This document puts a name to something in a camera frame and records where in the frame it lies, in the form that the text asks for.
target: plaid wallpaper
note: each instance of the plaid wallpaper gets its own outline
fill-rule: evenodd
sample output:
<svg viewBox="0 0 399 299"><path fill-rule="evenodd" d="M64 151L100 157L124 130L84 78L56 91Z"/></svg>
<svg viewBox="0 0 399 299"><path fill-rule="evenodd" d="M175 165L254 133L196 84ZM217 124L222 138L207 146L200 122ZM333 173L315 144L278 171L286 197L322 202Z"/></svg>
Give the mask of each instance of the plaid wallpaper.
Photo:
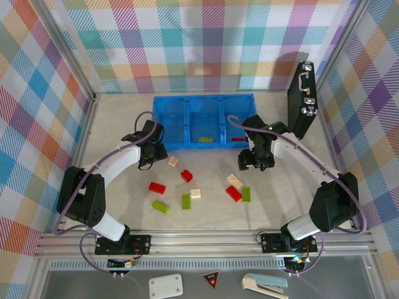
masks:
<svg viewBox="0 0 399 299"><path fill-rule="evenodd" d="M399 298L399 1L374 0L320 93L339 168L360 202Z"/></svg>
<svg viewBox="0 0 399 299"><path fill-rule="evenodd" d="M27 0L0 0L0 299L51 230L89 101Z"/></svg>
<svg viewBox="0 0 399 299"><path fill-rule="evenodd" d="M46 0L99 92L285 90L357 0Z"/></svg>

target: stapler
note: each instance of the stapler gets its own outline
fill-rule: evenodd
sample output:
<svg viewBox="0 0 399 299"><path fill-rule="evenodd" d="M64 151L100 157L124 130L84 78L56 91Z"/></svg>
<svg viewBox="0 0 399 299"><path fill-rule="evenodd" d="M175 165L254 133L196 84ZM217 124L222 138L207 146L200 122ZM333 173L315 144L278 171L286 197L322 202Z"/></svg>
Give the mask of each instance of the stapler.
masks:
<svg viewBox="0 0 399 299"><path fill-rule="evenodd" d="M241 285L243 289L259 292L274 298L288 299L288 296L282 294L282 288L288 287L288 281L286 278L248 273L243 277Z"/></svg>

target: briefcase handle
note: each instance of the briefcase handle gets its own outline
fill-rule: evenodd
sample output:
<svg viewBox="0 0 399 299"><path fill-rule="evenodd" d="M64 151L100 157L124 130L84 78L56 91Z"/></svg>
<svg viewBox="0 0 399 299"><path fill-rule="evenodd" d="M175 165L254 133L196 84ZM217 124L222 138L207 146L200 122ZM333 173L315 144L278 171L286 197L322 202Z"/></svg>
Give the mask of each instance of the briefcase handle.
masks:
<svg viewBox="0 0 399 299"><path fill-rule="evenodd" d="M302 88L302 76L305 76L306 79L309 79L309 72L303 72L300 73L298 76L298 81L299 81L299 91L300 92L306 92L307 95L310 95L310 88Z"/></svg>

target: blue bin compartment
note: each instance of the blue bin compartment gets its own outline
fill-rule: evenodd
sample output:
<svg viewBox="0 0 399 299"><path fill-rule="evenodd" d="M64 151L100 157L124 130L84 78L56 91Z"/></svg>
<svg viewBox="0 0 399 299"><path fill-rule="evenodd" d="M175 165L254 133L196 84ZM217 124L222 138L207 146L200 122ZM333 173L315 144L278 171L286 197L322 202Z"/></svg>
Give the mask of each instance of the blue bin compartment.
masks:
<svg viewBox="0 0 399 299"><path fill-rule="evenodd" d="M245 148L246 142L231 141L245 137L244 130L231 126L230 114L245 120L256 114L254 97L247 95L192 95L155 97L153 112L165 127L166 150L190 148ZM200 138L212 138L209 143Z"/></svg>
<svg viewBox="0 0 399 299"><path fill-rule="evenodd" d="M225 95L223 97L224 120L226 122L226 142L228 147L245 147L246 142L232 141L232 138L245 137L244 130L231 125L227 119L229 115L238 116L243 121L256 114L253 95Z"/></svg>
<svg viewBox="0 0 399 299"><path fill-rule="evenodd" d="M201 137L212 138L214 143L220 142L220 113L219 97L189 97L188 126L190 128L191 145L200 143Z"/></svg>
<svg viewBox="0 0 399 299"><path fill-rule="evenodd" d="M163 143L177 150L185 143L186 97L155 97L153 113L164 126Z"/></svg>

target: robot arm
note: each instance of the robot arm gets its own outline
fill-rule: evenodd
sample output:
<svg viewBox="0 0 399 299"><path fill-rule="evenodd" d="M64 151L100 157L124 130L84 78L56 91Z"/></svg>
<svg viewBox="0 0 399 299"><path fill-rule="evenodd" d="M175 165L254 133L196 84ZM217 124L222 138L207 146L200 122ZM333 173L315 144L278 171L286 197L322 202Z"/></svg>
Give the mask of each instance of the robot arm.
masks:
<svg viewBox="0 0 399 299"><path fill-rule="evenodd" d="M57 212L61 213L64 210L80 180L93 166L96 166L97 168L88 176L65 215L69 219L93 228L105 238L116 243L119 242L123 246L130 229L107 213L105 188L122 171L135 163L138 163L138 168L141 169L146 164L151 167L154 162L168 157L165 146L161 143L163 126L160 124L157 124L154 133L147 140L136 145L126 146L149 134L153 125L154 122L147 120L142 131L123 137L122 142L116 147L116 150L119 151L112 155L110 155L110 152L106 155L109 157L103 163L99 163L100 160L97 160L83 168L75 166L68 168L62 182Z"/></svg>
<svg viewBox="0 0 399 299"><path fill-rule="evenodd" d="M356 215L355 203L325 172L327 170L341 180L358 197L357 180L353 174L341 175L336 169L325 164L325 170L319 169L310 162L309 156L320 162L321 165L323 162L306 149L295 134L289 133L286 125L281 122L267 125L258 115L254 115L245 120L243 126L273 131L296 144L294 146L285 139L272 134L245 130L249 149L243 150L238 156L240 170L247 170L249 166L254 166L260 168L261 171L274 167L274 157L277 156L303 178L314 194L309 212L281 228L281 237L287 239L284 242L287 244L288 250L289 243L295 243L320 231L329 232ZM306 154L299 151L298 146L304 149Z"/></svg>

